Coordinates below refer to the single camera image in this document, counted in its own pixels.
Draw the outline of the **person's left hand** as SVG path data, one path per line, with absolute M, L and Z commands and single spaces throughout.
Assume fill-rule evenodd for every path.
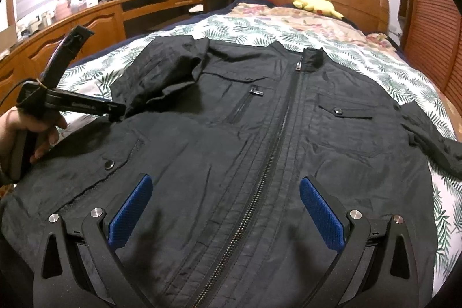
M 1 116 L 1 183 L 18 182 L 58 142 L 57 128 L 67 128 L 59 112 L 38 120 L 15 106 L 7 110 Z

